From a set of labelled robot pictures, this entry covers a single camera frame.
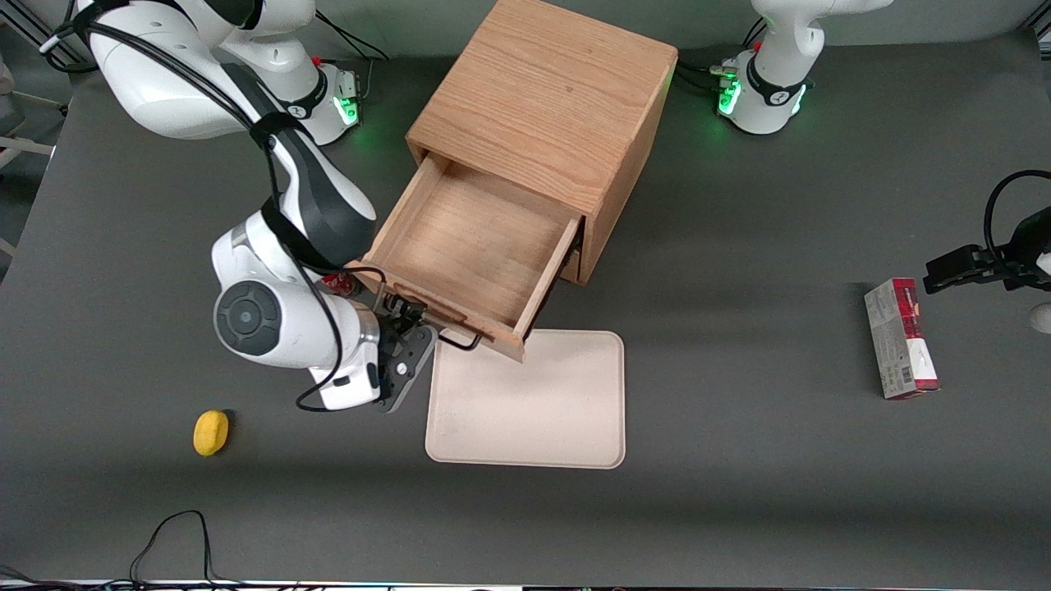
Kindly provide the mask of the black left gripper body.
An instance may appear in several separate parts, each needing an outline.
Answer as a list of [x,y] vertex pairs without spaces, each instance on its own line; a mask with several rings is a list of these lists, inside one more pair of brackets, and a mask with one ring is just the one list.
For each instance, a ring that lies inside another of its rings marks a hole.
[[989,251],[996,264],[995,282],[1006,291],[1029,287],[1049,292],[1050,207],[1024,218],[1003,245],[994,245],[992,224],[994,206],[989,206]]

